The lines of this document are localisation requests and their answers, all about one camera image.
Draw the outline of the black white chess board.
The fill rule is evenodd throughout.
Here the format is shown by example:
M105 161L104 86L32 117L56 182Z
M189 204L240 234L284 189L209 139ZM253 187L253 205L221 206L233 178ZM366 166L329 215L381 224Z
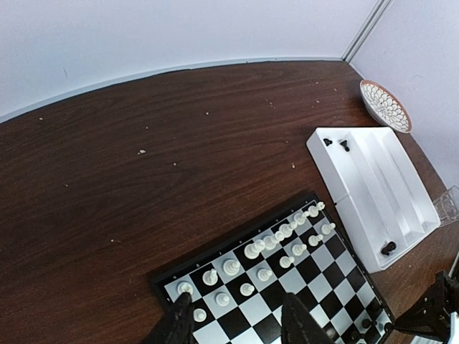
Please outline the black white chess board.
M283 299L293 293L333 342L385 342L393 315L350 243L336 229L316 246L308 243L332 225L327 211L307 218L255 259L245 256L247 245L317 203L317 195L302 192L226 239L150 272L162 308L170 308L179 289L187 288L204 312L194 326L195 343L279 343Z

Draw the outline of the white plastic compartment tray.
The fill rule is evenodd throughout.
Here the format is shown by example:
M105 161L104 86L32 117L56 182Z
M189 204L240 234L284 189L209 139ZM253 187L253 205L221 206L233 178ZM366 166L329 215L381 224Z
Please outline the white plastic compartment tray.
M326 146L324 138L333 143ZM349 152L339 144L343 140ZM368 272L387 269L440 226L432 200L391 128L316 128L306 146ZM381 249L388 242L397 249L386 257Z

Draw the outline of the black chess pawn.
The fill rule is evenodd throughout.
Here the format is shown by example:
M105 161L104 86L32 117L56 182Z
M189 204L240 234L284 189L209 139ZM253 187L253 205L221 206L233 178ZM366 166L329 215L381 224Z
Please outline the black chess pawn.
M364 328L364 329L369 329L371 328L372 326L374 326L375 322L372 320L372 319L369 319L369 318L365 318L361 321L361 326Z

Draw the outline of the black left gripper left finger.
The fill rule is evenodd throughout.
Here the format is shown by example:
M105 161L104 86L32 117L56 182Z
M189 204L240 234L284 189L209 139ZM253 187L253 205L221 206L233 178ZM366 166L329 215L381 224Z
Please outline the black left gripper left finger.
M194 306L191 294L184 292L140 343L195 343L193 330Z

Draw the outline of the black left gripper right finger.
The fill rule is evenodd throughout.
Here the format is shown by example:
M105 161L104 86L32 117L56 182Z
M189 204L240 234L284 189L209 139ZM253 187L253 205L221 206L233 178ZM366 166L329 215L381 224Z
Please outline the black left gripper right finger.
M281 309L282 344L330 343L330 338L293 293L287 293Z

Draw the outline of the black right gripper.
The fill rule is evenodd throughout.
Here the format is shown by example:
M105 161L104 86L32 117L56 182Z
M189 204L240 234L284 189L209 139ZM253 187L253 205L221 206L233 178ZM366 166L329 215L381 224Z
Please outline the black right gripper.
M458 313L458 281L440 271L420 299L395 320L393 328L431 340L449 340L454 312Z

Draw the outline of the twelfth black chess piece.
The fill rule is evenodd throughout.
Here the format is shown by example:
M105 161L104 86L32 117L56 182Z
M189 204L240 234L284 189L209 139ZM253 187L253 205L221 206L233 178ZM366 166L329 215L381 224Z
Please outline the twelfth black chess piece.
M384 331L385 331L386 333L391 333L391 332L393 331L393 329L394 329L394 326L393 326L393 324L390 323L390 322L387 322L387 323L384 325Z

